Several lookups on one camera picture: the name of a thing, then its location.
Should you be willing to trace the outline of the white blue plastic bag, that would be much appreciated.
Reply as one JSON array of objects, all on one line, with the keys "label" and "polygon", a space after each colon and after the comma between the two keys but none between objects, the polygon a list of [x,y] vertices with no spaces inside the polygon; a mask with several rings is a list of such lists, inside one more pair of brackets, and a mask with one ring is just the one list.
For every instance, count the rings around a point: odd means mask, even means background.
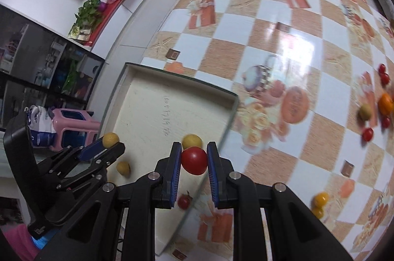
[{"label": "white blue plastic bag", "polygon": [[34,148],[49,148],[53,145],[56,131],[52,118],[43,106],[32,105],[26,107],[27,126],[31,134],[31,143]]}]

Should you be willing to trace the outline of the yellow tomato pair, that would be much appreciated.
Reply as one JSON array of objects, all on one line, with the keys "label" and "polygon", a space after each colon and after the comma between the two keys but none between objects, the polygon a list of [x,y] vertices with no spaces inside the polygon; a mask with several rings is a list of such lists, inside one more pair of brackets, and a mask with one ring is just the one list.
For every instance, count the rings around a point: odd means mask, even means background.
[{"label": "yellow tomato pair", "polygon": [[322,219],[324,217],[324,209],[321,207],[314,206],[311,211],[318,219]]},{"label": "yellow tomato pair", "polygon": [[313,198],[313,205],[317,208],[323,208],[329,201],[329,194],[327,192],[320,192]]}]

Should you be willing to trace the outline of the orange beside glass bowl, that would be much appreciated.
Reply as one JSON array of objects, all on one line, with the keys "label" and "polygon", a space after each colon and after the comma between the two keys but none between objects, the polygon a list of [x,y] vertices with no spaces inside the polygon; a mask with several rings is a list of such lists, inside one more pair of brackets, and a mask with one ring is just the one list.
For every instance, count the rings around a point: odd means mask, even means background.
[{"label": "orange beside glass bowl", "polygon": [[393,111],[393,100],[388,93],[383,93],[379,98],[378,102],[378,110],[382,116],[390,116]]}]

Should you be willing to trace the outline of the brown longan bottom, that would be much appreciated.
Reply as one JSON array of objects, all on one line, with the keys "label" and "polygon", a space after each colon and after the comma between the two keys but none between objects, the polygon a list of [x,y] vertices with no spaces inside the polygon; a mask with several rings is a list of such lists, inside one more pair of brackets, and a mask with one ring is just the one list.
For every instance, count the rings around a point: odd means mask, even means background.
[{"label": "brown longan bottom", "polygon": [[116,166],[116,170],[120,175],[122,175],[125,178],[127,178],[131,173],[131,167],[129,163],[126,161],[118,162]]}]

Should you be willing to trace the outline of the red tomato with stem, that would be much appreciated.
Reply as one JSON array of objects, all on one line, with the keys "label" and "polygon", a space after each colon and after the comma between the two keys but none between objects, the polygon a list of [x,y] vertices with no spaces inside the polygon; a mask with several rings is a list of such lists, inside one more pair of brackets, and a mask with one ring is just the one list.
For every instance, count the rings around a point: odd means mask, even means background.
[{"label": "red tomato with stem", "polygon": [[183,193],[179,196],[177,204],[181,210],[189,209],[191,203],[193,201],[193,197],[191,197],[190,193]]}]

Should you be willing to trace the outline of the green potted plant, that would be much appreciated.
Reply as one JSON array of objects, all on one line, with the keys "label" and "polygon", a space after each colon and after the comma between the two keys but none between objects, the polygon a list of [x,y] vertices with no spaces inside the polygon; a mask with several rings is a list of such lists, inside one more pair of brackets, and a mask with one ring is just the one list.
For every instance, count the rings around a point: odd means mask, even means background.
[{"label": "green potted plant", "polygon": [[103,0],[86,0],[78,8],[68,38],[87,42],[93,31],[101,24],[106,3]]}]

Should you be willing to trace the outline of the red cherry tomato by orange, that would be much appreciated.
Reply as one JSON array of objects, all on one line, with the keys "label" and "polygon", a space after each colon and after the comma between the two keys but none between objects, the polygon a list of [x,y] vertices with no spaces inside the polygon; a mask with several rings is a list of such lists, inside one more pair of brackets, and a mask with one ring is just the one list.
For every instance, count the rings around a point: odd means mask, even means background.
[{"label": "red cherry tomato by orange", "polygon": [[381,126],[384,129],[387,129],[391,126],[391,118],[389,116],[383,116],[381,118]]}]

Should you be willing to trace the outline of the yellow tomato lower pair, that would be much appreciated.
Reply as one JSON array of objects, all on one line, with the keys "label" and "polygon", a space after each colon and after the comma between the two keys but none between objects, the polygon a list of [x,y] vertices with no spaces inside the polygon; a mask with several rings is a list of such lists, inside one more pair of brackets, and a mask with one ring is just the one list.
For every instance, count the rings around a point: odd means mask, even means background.
[{"label": "yellow tomato lower pair", "polygon": [[324,209],[321,207],[314,206],[311,211],[318,219],[322,219],[324,217]]}]

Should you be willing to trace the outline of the dark shelf cabinet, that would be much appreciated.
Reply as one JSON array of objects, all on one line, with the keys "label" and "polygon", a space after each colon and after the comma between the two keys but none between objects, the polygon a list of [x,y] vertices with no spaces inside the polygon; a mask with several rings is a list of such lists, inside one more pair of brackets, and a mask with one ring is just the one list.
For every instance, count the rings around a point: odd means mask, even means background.
[{"label": "dark shelf cabinet", "polygon": [[84,110],[104,60],[1,6],[1,128],[30,106]]}]

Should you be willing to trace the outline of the brown longan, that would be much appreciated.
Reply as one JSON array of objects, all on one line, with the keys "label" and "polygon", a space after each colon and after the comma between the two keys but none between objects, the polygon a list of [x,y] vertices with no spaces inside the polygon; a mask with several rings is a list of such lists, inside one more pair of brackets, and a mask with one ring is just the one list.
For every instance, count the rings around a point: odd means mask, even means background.
[{"label": "brown longan", "polygon": [[127,178],[131,173],[131,167],[129,163],[126,161],[118,162],[116,166],[116,170],[120,175],[122,175],[125,178]]},{"label": "brown longan", "polygon": [[362,104],[359,108],[359,118],[366,122],[372,117],[373,111],[369,104]]},{"label": "brown longan", "polygon": [[104,148],[111,148],[119,142],[119,136],[114,132],[108,132],[101,139]]}]

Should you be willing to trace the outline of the yellow tomato upper pair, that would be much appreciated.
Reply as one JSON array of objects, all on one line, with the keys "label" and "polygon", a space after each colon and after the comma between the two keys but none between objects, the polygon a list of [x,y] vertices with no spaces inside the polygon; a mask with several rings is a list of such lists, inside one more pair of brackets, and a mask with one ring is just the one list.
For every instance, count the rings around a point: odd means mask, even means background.
[{"label": "yellow tomato upper pair", "polygon": [[327,192],[320,192],[313,198],[313,205],[317,208],[323,208],[329,201],[329,194]]}]

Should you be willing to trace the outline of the red cherry tomato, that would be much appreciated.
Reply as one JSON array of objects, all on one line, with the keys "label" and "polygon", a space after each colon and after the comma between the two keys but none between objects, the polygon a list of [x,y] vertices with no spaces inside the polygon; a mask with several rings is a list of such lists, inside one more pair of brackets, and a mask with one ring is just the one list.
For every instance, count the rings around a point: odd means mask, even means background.
[{"label": "red cherry tomato", "polygon": [[391,126],[391,118],[389,116],[383,116],[381,118],[381,126],[384,129],[387,129]]},{"label": "red cherry tomato", "polygon": [[386,73],[386,65],[380,64],[380,65],[379,65],[379,68],[378,68],[378,73],[379,73],[379,74],[384,74],[384,73]]},{"label": "red cherry tomato", "polygon": [[388,73],[382,73],[379,76],[381,79],[382,86],[387,86],[390,82],[390,77],[389,77]]},{"label": "red cherry tomato", "polygon": [[192,146],[181,153],[181,164],[185,171],[199,176],[204,174],[207,169],[208,157],[202,148]]},{"label": "red cherry tomato", "polygon": [[372,128],[365,128],[362,133],[362,139],[364,142],[372,141],[374,137],[374,131]]}]

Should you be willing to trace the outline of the brown longan top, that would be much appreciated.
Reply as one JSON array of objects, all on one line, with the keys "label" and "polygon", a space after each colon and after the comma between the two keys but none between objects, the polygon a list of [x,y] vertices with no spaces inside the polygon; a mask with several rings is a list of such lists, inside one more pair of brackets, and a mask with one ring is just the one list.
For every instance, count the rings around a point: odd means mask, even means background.
[{"label": "brown longan top", "polygon": [[373,111],[369,104],[362,104],[359,108],[359,118],[366,122],[372,117]]}]

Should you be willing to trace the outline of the brown longan edge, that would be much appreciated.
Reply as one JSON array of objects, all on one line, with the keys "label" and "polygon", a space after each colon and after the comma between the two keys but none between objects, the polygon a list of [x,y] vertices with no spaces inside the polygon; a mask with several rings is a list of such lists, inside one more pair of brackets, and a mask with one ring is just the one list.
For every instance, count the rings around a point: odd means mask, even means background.
[{"label": "brown longan edge", "polygon": [[203,147],[202,139],[196,134],[187,134],[182,139],[182,148],[186,150],[191,147]]}]

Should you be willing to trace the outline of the pink plastic stool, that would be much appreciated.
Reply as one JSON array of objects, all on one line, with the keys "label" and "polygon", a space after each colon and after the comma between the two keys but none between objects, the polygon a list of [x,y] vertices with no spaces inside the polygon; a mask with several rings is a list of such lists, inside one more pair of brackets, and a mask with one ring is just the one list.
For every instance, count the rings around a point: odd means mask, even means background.
[{"label": "pink plastic stool", "polygon": [[71,146],[88,146],[98,136],[100,122],[85,110],[56,108],[51,111],[55,136],[50,150],[58,152]]}]

